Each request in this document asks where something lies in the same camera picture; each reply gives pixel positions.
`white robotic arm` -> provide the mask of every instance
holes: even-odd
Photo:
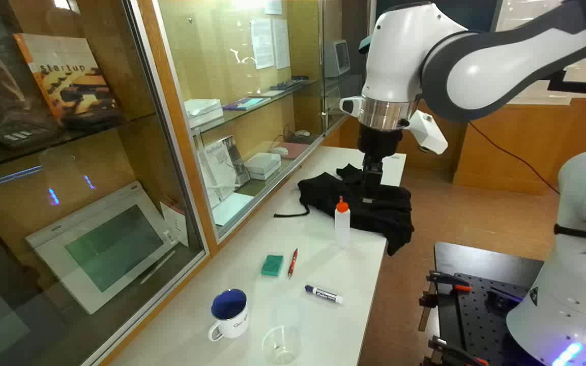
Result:
[[[341,111],[374,130],[398,130],[421,93],[442,118],[483,118],[542,77],[586,57],[586,0],[506,32],[465,32],[420,0],[384,12],[374,27],[363,96]]]
[[[415,115],[420,96],[437,117],[470,123],[583,57],[586,0],[563,0],[515,30],[485,35],[465,32],[420,0],[376,20],[367,86],[360,99],[341,101],[341,111],[369,134],[360,142],[367,168],[380,157],[374,140],[386,133],[429,130]],[[535,360],[563,366],[586,364],[586,154],[561,170],[559,183],[555,252],[506,326]]]

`glass shelf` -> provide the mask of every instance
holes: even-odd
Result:
[[[36,142],[36,144],[28,144],[28,147],[20,147],[20,149],[5,149],[5,147],[0,147],[0,165],[4,163],[10,163],[10,161],[17,161],[17,159],[22,159],[22,157],[28,157],[28,154],[36,154],[45,149],[50,149],[50,147],[61,147],[61,144],[67,144],[67,142],[76,142],[76,140],[81,140],[86,137],[94,137],[94,134],[99,134],[103,130],[112,130],[112,129],[124,129],[128,124],[137,124],[141,121],[147,121],[147,118],[155,118],[156,115],[145,115],[141,118],[133,118],[133,121],[121,121],[118,124],[110,124],[110,126],[102,126],[102,129],[95,129],[95,130],[61,130],[55,139],[50,140],[43,140],[43,142]]]
[[[206,123],[206,124],[202,124],[202,126],[196,126],[196,129],[192,129],[192,133],[193,133],[193,134],[203,134],[203,133],[213,130],[213,129],[218,129],[218,126],[223,126],[223,124],[227,124],[227,123],[232,123],[232,121],[236,121],[236,118],[242,118],[242,117],[247,117],[247,115],[253,115],[255,111],[261,111],[261,109],[264,109],[264,106],[269,106],[269,105],[274,105],[274,102],[279,102],[279,101],[283,101],[283,99],[286,99],[286,96],[292,96],[292,93],[296,93],[296,92],[304,92],[304,90],[307,90],[307,87],[313,86],[313,84],[317,84],[317,82],[291,79],[291,82],[283,84],[280,93],[276,93],[276,96],[255,96],[255,99],[264,99],[263,105],[259,105],[259,106],[255,106],[255,109],[247,109],[247,111],[223,111],[223,117],[221,117],[221,118],[209,121],[209,123]]]
[[[305,147],[305,150],[294,161],[280,161],[280,168],[273,177],[250,179],[242,188],[237,188],[236,193],[253,195],[253,202],[247,208],[242,208],[241,212],[236,212],[227,224],[218,227],[218,234],[223,238],[232,229],[236,229],[244,217],[249,217],[249,213],[255,209],[255,206],[259,206],[264,197],[269,197],[269,193],[274,188],[279,188],[279,183],[283,179],[286,179],[302,165],[302,161],[305,157],[309,157],[319,147],[319,142],[321,142],[319,139],[316,142],[309,142]]]

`small container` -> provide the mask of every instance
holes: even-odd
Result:
[[[336,229],[336,244],[346,249],[350,244],[350,206],[341,199],[336,203],[334,212],[334,229]]]

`paper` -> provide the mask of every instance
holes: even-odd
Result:
[[[273,35],[274,35],[274,63],[276,63],[276,69],[291,67],[286,20],[274,19],[273,20]]]
[[[233,163],[232,163],[232,157],[227,152],[227,147],[223,142],[223,139],[208,144],[203,149],[203,179],[206,179],[206,186],[208,186],[208,195],[215,195],[209,197],[212,202],[212,208],[213,203],[221,203],[225,202],[232,193],[233,193],[233,188],[236,188],[236,171],[233,171]]]
[[[266,0],[264,2],[264,15],[283,15],[280,0]]]
[[[171,206],[165,206],[162,202],[161,202],[161,209],[162,209],[166,229],[171,233],[171,238],[180,242],[183,247],[189,247],[186,213],[172,209]]]
[[[213,212],[213,224],[225,227],[241,209],[244,209],[253,202],[253,195],[232,193],[225,202],[221,202]]]
[[[271,19],[253,20],[253,57],[257,69],[266,69],[274,66],[273,57],[273,23]]]

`glass panel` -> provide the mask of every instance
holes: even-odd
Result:
[[[369,35],[369,2],[324,0],[324,109],[329,126],[344,118],[340,99],[363,92],[367,56],[359,48]]]
[[[192,273],[183,181],[121,2],[0,0],[0,364],[94,363]]]
[[[319,0],[158,0],[221,241],[317,147]]]

